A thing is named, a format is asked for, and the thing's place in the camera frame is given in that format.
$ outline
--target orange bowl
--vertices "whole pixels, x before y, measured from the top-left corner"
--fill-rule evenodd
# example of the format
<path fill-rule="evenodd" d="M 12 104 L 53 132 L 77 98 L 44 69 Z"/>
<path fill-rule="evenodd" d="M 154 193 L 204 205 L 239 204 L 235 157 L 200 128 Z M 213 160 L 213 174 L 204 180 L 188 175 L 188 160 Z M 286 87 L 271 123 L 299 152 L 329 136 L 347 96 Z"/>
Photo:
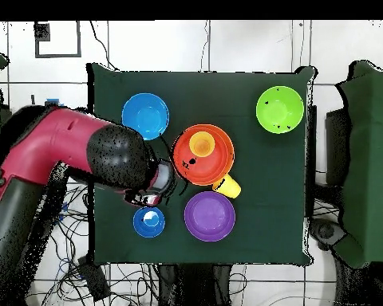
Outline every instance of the orange bowl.
<path fill-rule="evenodd" d="M 199 131 L 210 133 L 215 140 L 214 150 L 207 157 L 197 157 L 190 150 L 190 138 Z M 183 131 L 173 143 L 172 152 L 177 173 L 197 186 L 210 186 L 222 179 L 235 157 L 230 137 L 212 124 L 196 124 Z"/>

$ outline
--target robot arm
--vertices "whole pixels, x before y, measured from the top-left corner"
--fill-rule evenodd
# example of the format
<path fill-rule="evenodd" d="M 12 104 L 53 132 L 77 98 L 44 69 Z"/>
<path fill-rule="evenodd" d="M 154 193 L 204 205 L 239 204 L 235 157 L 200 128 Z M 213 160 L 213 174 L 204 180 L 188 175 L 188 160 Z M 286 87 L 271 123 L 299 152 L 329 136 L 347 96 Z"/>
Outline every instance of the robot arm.
<path fill-rule="evenodd" d="M 17 266 L 43 188 L 59 161 L 90 173 L 137 205 L 157 204 L 173 176 L 170 163 L 156 161 L 131 128 L 52 109 L 12 146 L 0 168 L 0 289 Z"/>

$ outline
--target bowl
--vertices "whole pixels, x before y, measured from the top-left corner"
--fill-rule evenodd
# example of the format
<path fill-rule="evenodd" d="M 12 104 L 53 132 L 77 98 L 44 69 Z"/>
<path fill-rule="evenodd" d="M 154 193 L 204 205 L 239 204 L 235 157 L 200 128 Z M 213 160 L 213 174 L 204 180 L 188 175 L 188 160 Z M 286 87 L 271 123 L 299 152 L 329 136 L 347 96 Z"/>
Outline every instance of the bowl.
<path fill-rule="evenodd" d="M 267 89 L 257 102 L 255 113 L 259 123 L 269 132 L 292 131 L 302 120 L 304 105 L 292 88 L 276 86 Z"/>

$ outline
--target purple bowl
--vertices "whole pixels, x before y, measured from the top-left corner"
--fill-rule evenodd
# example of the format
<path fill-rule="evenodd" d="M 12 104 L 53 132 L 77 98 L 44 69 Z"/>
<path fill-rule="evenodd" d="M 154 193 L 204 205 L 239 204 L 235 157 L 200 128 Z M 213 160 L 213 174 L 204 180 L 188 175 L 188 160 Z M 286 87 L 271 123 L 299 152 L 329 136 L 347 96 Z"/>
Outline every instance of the purple bowl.
<path fill-rule="evenodd" d="M 204 191 L 193 196 L 184 209 L 184 222 L 201 241 L 220 241 L 233 229 L 233 205 L 222 194 Z"/>

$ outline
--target light blue bowl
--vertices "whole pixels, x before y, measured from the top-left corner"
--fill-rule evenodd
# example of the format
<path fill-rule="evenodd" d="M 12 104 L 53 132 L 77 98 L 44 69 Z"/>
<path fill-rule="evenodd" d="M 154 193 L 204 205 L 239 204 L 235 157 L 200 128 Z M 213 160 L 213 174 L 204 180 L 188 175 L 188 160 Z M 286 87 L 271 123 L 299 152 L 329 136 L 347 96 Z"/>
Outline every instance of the light blue bowl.
<path fill-rule="evenodd" d="M 168 106 L 156 95 L 136 94 L 124 104 L 122 124 L 138 131 L 144 140 L 156 139 L 169 124 Z"/>

